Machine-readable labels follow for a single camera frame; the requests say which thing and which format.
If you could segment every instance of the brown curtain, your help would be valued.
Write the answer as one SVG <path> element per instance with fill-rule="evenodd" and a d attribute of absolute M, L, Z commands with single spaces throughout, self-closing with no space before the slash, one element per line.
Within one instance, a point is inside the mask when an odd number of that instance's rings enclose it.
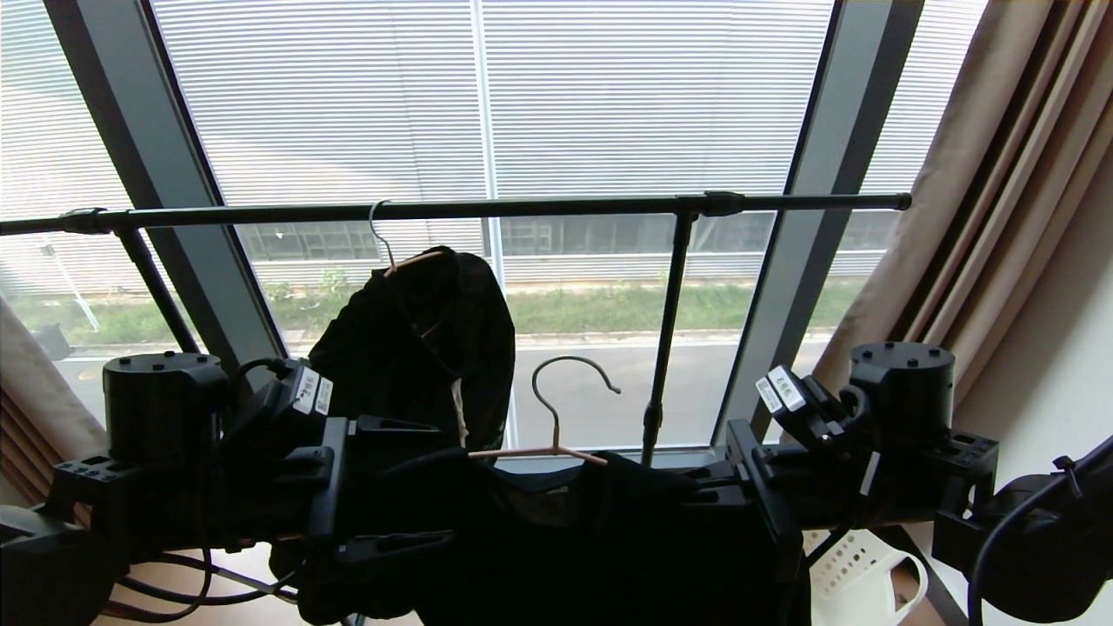
<path fill-rule="evenodd" d="M 919 341 L 955 353 L 962 401 L 1113 138 L 1107 8 L 988 3 L 913 206 L 816 366 L 824 384 L 846 382 L 855 345 Z"/>
<path fill-rule="evenodd" d="M 0 473 L 32 503 L 46 499 L 55 464 L 104 450 L 108 441 L 3 300 L 0 433 Z"/>

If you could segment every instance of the white plastic basket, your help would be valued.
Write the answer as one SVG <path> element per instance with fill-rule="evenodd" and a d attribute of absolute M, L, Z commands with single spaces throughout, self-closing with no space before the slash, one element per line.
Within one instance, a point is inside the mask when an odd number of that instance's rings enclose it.
<path fill-rule="evenodd" d="M 811 554 L 826 530 L 804 534 Z M 892 571 L 905 559 L 916 567 L 919 587 L 907 604 L 894 601 Z M 897 550 L 868 530 L 851 530 L 811 567 L 812 626 L 896 626 L 927 594 L 927 570 L 918 558 Z"/>

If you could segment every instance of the black garment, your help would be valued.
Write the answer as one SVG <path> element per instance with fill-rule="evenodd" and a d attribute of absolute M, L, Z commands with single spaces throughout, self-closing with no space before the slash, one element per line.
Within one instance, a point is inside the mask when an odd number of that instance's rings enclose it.
<path fill-rule="evenodd" d="M 525 476 L 456 449 L 387 470 L 346 511 L 356 521 L 342 536 L 451 529 L 452 540 L 412 563 L 384 559 L 371 576 L 302 587 L 303 617 L 415 609 L 426 626 L 776 623 L 774 557 L 756 507 L 701 502 L 691 477 L 600 456 L 608 466 Z M 799 599 L 806 607 L 806 590 Z"/>
<path fill-rule="evenodd" d="M 451 384 L 461 391 L 469 450 L 502 447 L 514 376 L 514 324 L 491 267 L 447 247 L 376 270 L 309 352 L 335 383 L 328 413 L 435 426 L 457 433 Z"/>

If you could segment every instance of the road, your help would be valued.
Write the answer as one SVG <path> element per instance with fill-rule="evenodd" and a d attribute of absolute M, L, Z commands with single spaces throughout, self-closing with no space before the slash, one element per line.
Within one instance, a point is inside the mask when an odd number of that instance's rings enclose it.
<path fill-rule="evenodd" d="M 811 371 L 826 342 L 808 341 L 800 348 L 794 370 Z M 660 444 L 706 444 L 711 434 L 731 363 L 732 343 L 677 343 L 672 348 L 664 385 L 664 422 Z M 607 390 L 599 374 L 577 362 L 546 368 L 538 382 L 541 392 L 561 415 L 562 443 L 569 447 L 640 447 L 642 413 L 649 399 L 657 346 L 649 344 L 569 344 L 523 346 L 514 366 L 516 419 L 508 424 L 508 444 L 515 448 L 548 446 L 552 419 L 533 397 L 530 378 L 545 359 L 577 354 L 595 360 L 622 390 Z M 76 356 L 56 363 L 78 398 L 104 423 L 100 369 L 108 358 Z"/>

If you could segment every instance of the hanger hook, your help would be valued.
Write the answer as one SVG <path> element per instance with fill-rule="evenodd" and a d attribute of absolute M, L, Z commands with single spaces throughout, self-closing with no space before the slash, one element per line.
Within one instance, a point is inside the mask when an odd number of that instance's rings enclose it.
<path fill-rule="evenodd" d="M 371 205 L 371 212 L 367 213 L 367 225 L 371 226 L 371 234 L 375 235 L 375 238 L 383 242 L 383 245 L 386 246 L 386 257 L 391 261 L 391 270 L 393 273 L 397 266 L 394 264 L 394 252 L 391 251 L 391 242 L 383 238 L 383 236 L 378 234 L 378 231 L 375 231 L 375 211 L 388 202 L 391 200 L 382 199 Z"/>
<path fill-rule="evenodd" d="M 560 446 L 560 415 L 556 414 L 556 409 L 541 395 L 541 390 L 538 389 L 538 374 L 541 373 L 541 370 L 545 369 L 551 363 L 555 363 L 556 361 L 579 361 L 581 363 L 587 363 L 594 368 L 595 371 L 599 372 L 599 375 L 603 376 L 603 384 L 607 385 L 607 389 L 613 391 L 614 393 L 622 393 L 621 389 L 611 384 L 611 379 L 608 378 L 602 365 L 595 363 L 591 359 L 575 356 L 574 354 L 562 354 L 560 356 L 553 356 L 552 359 L 542 361 L 541 364 L 533 370 L 533 395 L 538 399 L 538 402 L 544 404 L 545 409 L 549 409 L 549 412 L 553 414 L 553 448 Z"/>

